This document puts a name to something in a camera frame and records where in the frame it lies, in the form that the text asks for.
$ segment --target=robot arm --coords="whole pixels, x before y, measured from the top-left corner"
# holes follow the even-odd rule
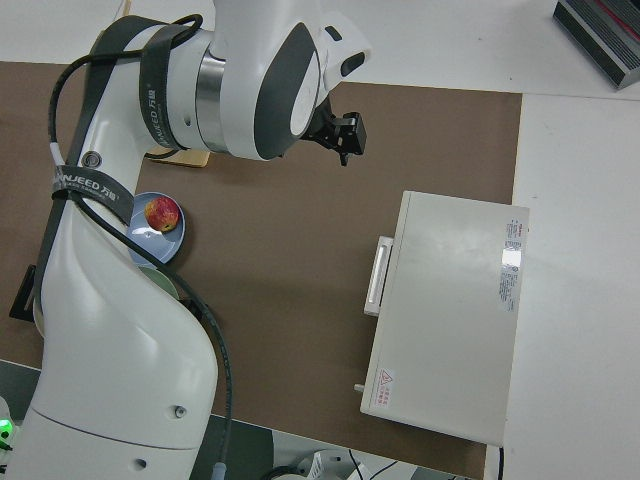
[[[126,225],[108,199],[130,200],[158,144],[258,160],[300,138],[343,163],[362,152],[359,116],[336,119],[328,102],[369,56],[348,20],[318,0],[216,6],[214,32],[139,17],[105,30],[66,162],[53,135],[59,180],[97,190],[86,204],[116,233]],[[43,368],[6,478],[186,479],[213,403],[210,341],[79,206],[54,197],[36,273]]]

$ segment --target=black strap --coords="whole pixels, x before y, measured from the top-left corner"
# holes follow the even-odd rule
[[[11,318],[33,322],[33,286],[35,276],[36,266],[29,265],[18,289],[18,294],[11,305],[11,310],[9,310]]]
[[[188,27],[166,25],[147,42],[140,59],[139,99],[142,118],[158,145],[185,150],[171,132],[167,109],[167,76],[174,38]]]
[[[129,225],[133,214],[133,195],[117,180],[91,168],[71,165],[56,166],[53,195],[66,191],[79,192],[111,210],[123,223]]]

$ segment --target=green light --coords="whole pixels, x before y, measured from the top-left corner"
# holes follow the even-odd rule
[[[0,420],[0,432],[7,432],[9,435],[11,435],[12,431],[13,424],[11,423],[11,421],[7,419]]]

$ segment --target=warning label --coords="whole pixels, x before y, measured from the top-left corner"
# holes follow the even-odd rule
[[[387,368],[378,370],[378,381],[376,382],[374,406],[380,408],[389,408],[391,402],[391,394],[393,392],[393,381],[395,372]]]
[[[500,308],[506,312],[513,312],[518,306],[517,286],[522,263],[523,229],[524,225],[517,218],[512,219],[505,229],[498,297]]]

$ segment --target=red apple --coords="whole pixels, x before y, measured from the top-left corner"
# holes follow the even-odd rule
[[[180,220],[180,209],[169,197],[156,197],[145,205],[144,218],[154,230],[169,232]]]

